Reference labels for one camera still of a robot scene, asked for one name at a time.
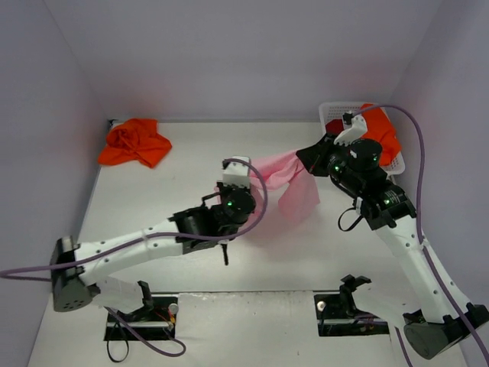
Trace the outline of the pink t shirt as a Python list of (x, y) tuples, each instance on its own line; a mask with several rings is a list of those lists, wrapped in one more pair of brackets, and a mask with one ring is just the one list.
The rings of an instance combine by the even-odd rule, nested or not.
[(316, 180), (296, 151), (254, 159), (251, 164), (264, 178), (268, 193), (286, 188), (278, 200), (278, 209), (292, 224), (303, 222), (320, 204)]

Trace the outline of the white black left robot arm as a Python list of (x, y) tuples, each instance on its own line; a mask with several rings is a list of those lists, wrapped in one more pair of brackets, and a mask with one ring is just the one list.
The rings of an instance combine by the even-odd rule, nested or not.
[(146, 320), (154, 306), (148, 283), (129, 283), (113, 274), (159, 258), (226, 247), (256, 203), (246, 187), (220, 183), (214, 195), (219, 202), (213, 206), (201, 204), (113, 239), (82, 243), (70, 236), (59, 239), (50, 260), (54, 310), (66, 313), (96, 304)]

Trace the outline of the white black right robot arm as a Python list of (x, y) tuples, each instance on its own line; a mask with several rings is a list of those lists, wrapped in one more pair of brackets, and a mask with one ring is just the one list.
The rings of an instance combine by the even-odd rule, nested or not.
[(296, 156), (314, 177), (331, 182), (353, 199), (360, 220), (385, 243), (419, 300), (419, 309), (374, 293), (366, 276), (343, 277), (338, 305), (350, 317), (372, 313), (398, 328), (413, 350), (433, 359), (488, 322), (488, 310), (458, 289), (429, 242), (417, 232), (416, 209), (404, 190), (381, 168), (381, 144), (359, 138), (337, 145), (324, 135)]

